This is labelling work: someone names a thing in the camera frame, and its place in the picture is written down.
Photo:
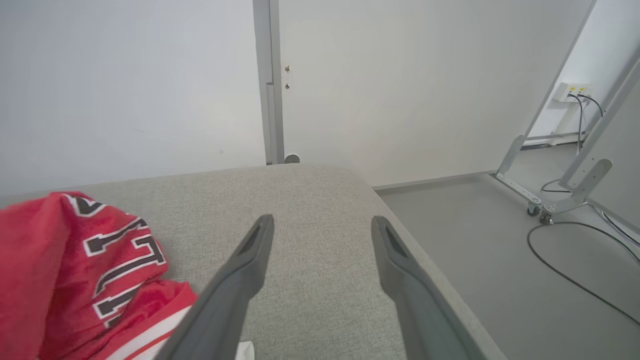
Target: gray sofa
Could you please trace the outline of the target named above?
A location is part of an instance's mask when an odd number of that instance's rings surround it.
[[[166,277],[201,291],[255,219],[275,236],[264,287],[242,340],[256,358],[403,358],[394,303],[383,293],[371,218],[387,217],[489,359],[504,359],[449,281],[376,193],[352,172],[275,165],[81,186],[94,199],[144,218],[169,261]],[[39,197],[0,200],[4,207]]]

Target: red jersey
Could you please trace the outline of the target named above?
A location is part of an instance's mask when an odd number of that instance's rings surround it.
[[[0,357],[152,355],[196,300],[167,269],[143,219],[82,193],[0,210]]]

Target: jersey lettering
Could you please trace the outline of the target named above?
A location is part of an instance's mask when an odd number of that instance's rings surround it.
[[[92,236],[91,238],[86,239],[84,243],[84,251],[87,256],[95,256],[97,254],[102,254],[107,251],[107,246],[111,243],[114,243],[120,240],[123,236],[125,236],[129,231],[146,229],[148,228],[147,223],[141,218],[136,218],[132,222],[128,223],[121,229],[118,229],[109,234],[98,234]]]
[[[100,202],[92,201],[79,196],[73,196],[69,194],[65,194],[65,196],[69,200],[69,203],[71,203],[71,206],[76,212],[76,215],[83,218],[90,218],[94,216],[106,206],[105,204],[102,204]]]
[[[104,327],[107,328],[107,329],[112,328],[115,324],[118,323],[118,320],[120,319],[120,315],[122,315],[122,314],[116,315],[116,316],[110,318],[109,320],[105,321],[103,323]]]
[[[147,256],[140,256],[138,258],[129,260],[126,263],[122,263],[104,273],[100,277],[100,280],[98,281],[98,284],[95,288],[94,297],[100,295],[100,293],[104,290],[104,286],[111,281],[119,279],[133,271],[136,271],[139,268],[143,268],[144,266],[149,266],[151,264],[162,265],[166,263],[166,261],[164,260],[164,255],[160,251],[160,247],[157,245],[153,237],[151,237],[151,234],[133,238],[131,239],[131,243],[136,249],[147,247],[150,254]]]
[[[133,295],[138,292],[138,288],[142,285],[142,283],[126,289],[125,291],[116,294],[112,297],[108,297],[100,302],[97,302],[93,305],[95,312],[98,314],[100,319],[104,319],[118,312],[118,310],[125,306],[131,299]]]

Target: gray floor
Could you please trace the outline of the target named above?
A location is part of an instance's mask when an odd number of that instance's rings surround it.
[[[508,176],[537,191],[561,177],[574,156],[575,144],[522,151]],[[508,358],[640,358],[638,326],[534,257],[526,237],[538,218],[496,180],[477,176],[378,193]],[[588,207],[554,219],[621,238]],[[640,319],[640,268],[619,245],[578,225],[538,229],[531,239],[549,263]]]

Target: metal stand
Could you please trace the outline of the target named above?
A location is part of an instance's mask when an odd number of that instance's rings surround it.
[[[570,197],[553,202],[543,202],[538,196],[505,176],[506,172],[509,171],[513,162],[515,161],[516,155],[518,154],[518,151],[520,151],[520,148],[522,147],[522,144],[525,142],[525,140],[531,139],[525,138],[524,135],[520,135],[515,138],[515,140],[513,140],[509,151],[504,157],[504,160],[502,160],[500,168],[495,174],[492,174],[492,177],[500,181],[509,189],[513,190],[525,200],[529,201],[527,214],[532,217],[540,214],[540,223],[544,225],[553,224],[553,216],[556,214],[564,213],[586,205],[586,199],[589,197],[589,194],[591,193],[593,188],[600,182],[600,180],[612,167],[612,163],[609,159],[602,159],[598,161],[598,163],[596,163],[596,165],[591,169],[589,174],[582,180],[580,184],[578,184],[576,190],[572,192]]]
[[[516,159],[516,156],[518,155],[518,151],[520,151],[520,148],[522,147],[523,143],[524,143],[524,135],[520,135],[515,140],[513,140],[513,143],[511,144],[511,147],[509,148],[507,155],[504,157],[504,160],[502,160],[502,164],[500,165],[500,168],[495,174],[492,174],[492,177],[500,181],[509,189],[513,190],[516,194],[520,195],[525,200],[529,201],[529,207],[527,208],[527,213],[530,216],[534,217],[540,213],[540,206],[542,205],[542,201],[540,201],[540,198],[538,198],[532,192],[523,188],[522,186],[510,180],[504,175],[511,168],[513,162]]]

